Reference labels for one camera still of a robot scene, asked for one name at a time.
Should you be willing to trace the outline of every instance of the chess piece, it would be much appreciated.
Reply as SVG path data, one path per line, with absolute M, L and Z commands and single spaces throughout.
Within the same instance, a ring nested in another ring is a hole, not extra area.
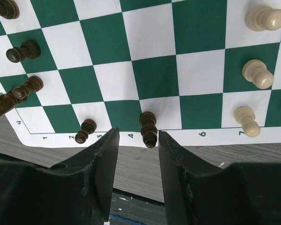
M 11 91 L 7 94 L 0 95 L 0 116 L 14 109 L 18 104 L 26 101 L 27 98 L 17 99 Z
M 94 131 L 97 128 L 97 124 L 90 119 L 86 119 L 82 124 L 81 124 L 81 130 L 78 131 L 78 133 L 75 136 L 75 141 L 78 144 L 83 144 L 86 142 L 88 139 L 89 135 L 94 133 Z
M 248 13 L 246 25 L 254 31 L 278 30 L 281 28 L 281 9 L 257 6 Z
M 43 81 L 37 76 L 27 78 L 24 85 L 19 85 L 12 90 L 13 95 L 18 99 L 27 97 L 31 92 L 37 92 L 43 88 Z
M 259 89 L 267 89 L 274 82 L 273 74 L 266 69 L 266 65 L 260 60 L 248 61 L 242 70 L 243 76 L 249 82 L 253 82 Z
M 14 0 L 0 0 L 0 15 L 8 20 L 16 19 L 20 10 Z
M 143 112 L 140 115 L 141 136 L 147 148 L 155 147 L 157 143 L 156 117 L 152 112 Z
M 260 127 L 255 121 L 255 113 L 250 107 L 243 106 L 235 110 L 235 121 L 242 125 L 244 133 L 248 137 L 257 137 L 260 134 Z
M 6 57 L 9 61 L 17 63 L 20 61 L 28 59 L 35 59 L 41 55 L 41 48 L 40 46 L 32 40 L 24 41 L 21 44 L 21 47 L 14 47 L 8 49 L 6 52 Z

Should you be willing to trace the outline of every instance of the white pawn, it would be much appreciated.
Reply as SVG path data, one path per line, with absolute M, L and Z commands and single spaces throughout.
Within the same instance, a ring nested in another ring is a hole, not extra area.
M 242 125 L 244 133 L 248 137 L 257 137 L 260 134 L 260 127 L 255 121 L 255 113 L 250 107 L 243 106 L 235 110 L 235 121 Z
M 267 89 L 274 82 L 273 74 L 266 69 L 266 65 L 260 60 L 248 61 L 242 70 L 247 81 L 253 82 L 259 89 Z
M 254 31 L 278 30 L 281 28 L 281 9 L 257 6 L 248 13 L 246 24 Z

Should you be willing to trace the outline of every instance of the black number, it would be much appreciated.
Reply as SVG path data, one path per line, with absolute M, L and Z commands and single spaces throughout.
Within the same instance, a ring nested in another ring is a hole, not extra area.
M 202 132 L 202 133 L 199 133 L 200 136 L 202 137 L 205 137 L 206 136 L 206 133 L 205 132 Z

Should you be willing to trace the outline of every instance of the brown wooden chess piece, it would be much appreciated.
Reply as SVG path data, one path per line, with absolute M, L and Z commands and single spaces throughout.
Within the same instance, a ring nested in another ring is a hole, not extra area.
M 31 76 L 27 78 L 24 85 L 19 85 L 13 89 L 13 95 L 18 99 L 27 97 L 31 92 L 37 92 L 43 88 L 44 84 L 41 78 Z
M 14 0 L 0 0 L 0 15 L 8 20 L 16 19 L 20 10 Z
M 17 99 L 11 91 L 7 94 L 0 95 L 0 116 L 14 109 L 18 104 L 21 104 L 27 100 L 27 97 L 23 99 Z
M 89 135 L 94 133 L 94 131 L 97 129 L 97 124 L 91 120 L 91 119 L 86 119 L 82 124 L 81 124 L 81 130 L 78 131 L 78 133 L 75 136 L 75 141 L 78 144 L 83 144 L 86 142 L 88 139 Z
M 40 46 L 33 40 L 24 41 L 21 47 L 14 47 L 8 49 L 6 52 L 6 57 L 9 61 L 17 63 L 28 59 L 35 59 L 41 55 Z
M 141 136 L 147 148 L 155 147 L 157 143 L 156 116 L 152 112 L 143 112 L 140 115 Z

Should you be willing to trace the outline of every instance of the chessboard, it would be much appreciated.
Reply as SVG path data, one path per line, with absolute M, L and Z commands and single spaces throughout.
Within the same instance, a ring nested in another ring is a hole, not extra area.
M 24 145 L 86 147 L 119 127 L 120 145 L 145 147 L 145 111 L 181 145 L 281 143 L 281 28 L 246 25 L 250 10 L 281 9 L 281 0 L 15 3 L 18 18 L 0 16 L 0 95 L 32 76 L 44 83 L 5 115 Z M 7 50 L 28 40 L 40 56 L 11 62 Z M 270 87 L 244 78 L 251 60 L 274 75 Z M 256 116 L 256 137 L 234 117 L 243 106 Z M 78 144 L 86 119 L 97 127 Z

